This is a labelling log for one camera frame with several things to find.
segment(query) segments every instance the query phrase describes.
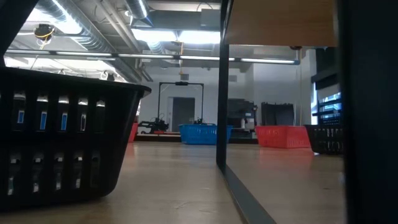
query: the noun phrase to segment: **ceiling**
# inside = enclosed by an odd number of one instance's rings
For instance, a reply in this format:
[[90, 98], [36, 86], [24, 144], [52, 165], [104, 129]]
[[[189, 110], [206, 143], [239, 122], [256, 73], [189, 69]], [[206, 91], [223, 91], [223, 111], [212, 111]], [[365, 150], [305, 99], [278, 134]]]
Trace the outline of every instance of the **ceiling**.
[[[118, 34], [116, 29], [111, 25], [111, 23], [107, 20], [106, 16], [97, 7], [95, 0], [72, 0], [78, 8], [84, 13], [84, 15], [91, 21], [91, 23], [100, 31], [101, 35], [113, 46], [115, 51], [117, 52], [128, 52], [134, 53], [131, 48], [126, 44], [126, 42], [122, 39], [122, 37]], [[109, 0], [117, 10], [119, 16], [125, 23], [125, 26], [130, 27], [130, 17], [126, 15], [126, 4], [124, 0]], [[201, 11], [202, 9], [209, 9], [210, 6], [213, 9], [220, 8], [220, 2], [216, 0], [207, 0], [206, 3], [201, 3], [199, 0], [173, 0], [173, 1], [151, 1], [148, 0], [148, 5], [151, 8], [151, 11], [184, 11], [184, 12], [192, 12]], [[40, 41], [37, 38], [29, 33], [38, 26], [40, 23], [46, 23], [46, 21], [40, 20], [38, 17], [30, 16], [27, 22], [22, 27], [20, 34], [17, 35], [14, 42], [10, 46], [10, 48], [14, 49], [40, 49]], [[80, 44], [75, 42], [70, 37], [63, 37], [62, 33], [54, 34], [54, 37], [51, 39], [51, 42], [45, 46], [45, 50], [66, 50], [66, 51], [87, 51]], [[173, 42], [162, 42], [164, 48], [170, 51], [171, 54], [180, 54], [181, 53], [181, 45]], [[146, 42], [138, 40], [139, 48], [143, 51], [149, 51], [148, 45]], [[183, 45], [183, 54], [184, 55], [196, 55], [196, 56], [219, 56], [220, 47], [219, 44], [184, 44]], [[231, 45], [230, 47], [230, 56], [231, 57], [248, 57], [248, 58], [282, 58], [282, 59], [295, 59], [296, 53], [293, 50], [290, 50], [288, 47], [276, 47], [276, 46], [249, 46], [249, 45]], [[90, 63], [78, 63], [74, 61], [70, 66], [70, 63], [66, 63], [69, 66], [64, 68], [63, 66], [65, 62], [61, 60], [53, 60], [55, 63], [52, 63], [50, 68], [44, 67], [42, 61], [44, 59], [38, 60], [33, 65], [33, 69], [36, 70], [45, 70], [48, 72], [59, 72], [61, 69], [69, 69], [71, 72], [69, 75], [73, 75], [76, 73], [81, 74], [82, 71], [87, 70], [92, 73], [92, 67], [88, 67], [88, 64], [93, 66], [95, 62], [98, 66], [96, 70], [97, 75], [90, 75], [87, 77], [92, 78], [100, 78], [102, 74], [102, 69], [111, 70], [111, 67], [106, 67], [105, 63], [101, 61], [94, 61]], [[136, 61], [134, 59], [124, 59], [125, 62], [134, 67]], [[32, 66], [31, 61], [25, 64], [25, 68], [29, 68]], [[160, 62], [160, 60], [145, 60], [145, 67], [179, 67], [179, 62]], [[200, 61], [200, 60], [186, 60], [182, 63], [183, 67], [198, 67], [198, 68], [218, 68], [218, 62], [209, 62], [209, 61]], [[231, 68], [239, 68], [241, 72], [245, 72], [249, 67], [250, 63], [230, 63]]]

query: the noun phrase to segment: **red object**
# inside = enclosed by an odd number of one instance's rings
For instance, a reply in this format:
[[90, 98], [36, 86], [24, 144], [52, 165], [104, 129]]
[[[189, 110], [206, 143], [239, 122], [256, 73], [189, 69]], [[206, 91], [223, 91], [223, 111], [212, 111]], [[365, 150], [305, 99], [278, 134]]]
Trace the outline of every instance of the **red object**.
[[130, 133], [130, 137], [129, 137], [129, 142], [133, 142], [134, 141], [134, 138], [136, 137], [137, 129], [138, 129], [138, 123], [133, 123], [132, 124], [131, 133]]
[[307, 130], [303, 126], [257, 126], [260, 146], [284, 149], [311, 147]]

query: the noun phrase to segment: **wooden board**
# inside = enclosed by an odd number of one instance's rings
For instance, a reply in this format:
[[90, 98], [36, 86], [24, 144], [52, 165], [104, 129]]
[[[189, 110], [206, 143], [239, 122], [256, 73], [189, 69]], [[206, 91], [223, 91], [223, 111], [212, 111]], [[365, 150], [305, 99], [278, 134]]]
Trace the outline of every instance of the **wooden board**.
[[226, 41], [334, 47], [333, 0], [234, 0]]

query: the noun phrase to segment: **floor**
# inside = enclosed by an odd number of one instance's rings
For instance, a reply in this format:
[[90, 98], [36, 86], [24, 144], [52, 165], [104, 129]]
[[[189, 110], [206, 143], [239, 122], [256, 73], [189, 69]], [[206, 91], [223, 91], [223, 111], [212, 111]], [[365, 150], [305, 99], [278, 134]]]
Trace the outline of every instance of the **floor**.
[[215, 147], [136, 142], [118, 185], [100, 200], [0, 214], [0, 223], [242, 223], [215, 165]]
[[341, 157], [229, 144], [227, 165], [276, 223], [344, 223]]

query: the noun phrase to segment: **blue plastic basket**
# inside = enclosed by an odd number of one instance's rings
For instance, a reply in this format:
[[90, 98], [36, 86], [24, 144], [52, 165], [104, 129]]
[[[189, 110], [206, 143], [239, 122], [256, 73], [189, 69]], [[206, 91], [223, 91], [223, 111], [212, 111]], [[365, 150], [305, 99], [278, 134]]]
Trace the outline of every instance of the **blue plastic basket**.
[[[227, 128], [227, 140], [231, 137], [232, 126]], [[215, 145], [217, 143], [217, 125], [181, 124], [181, 142], [185, 144]]]

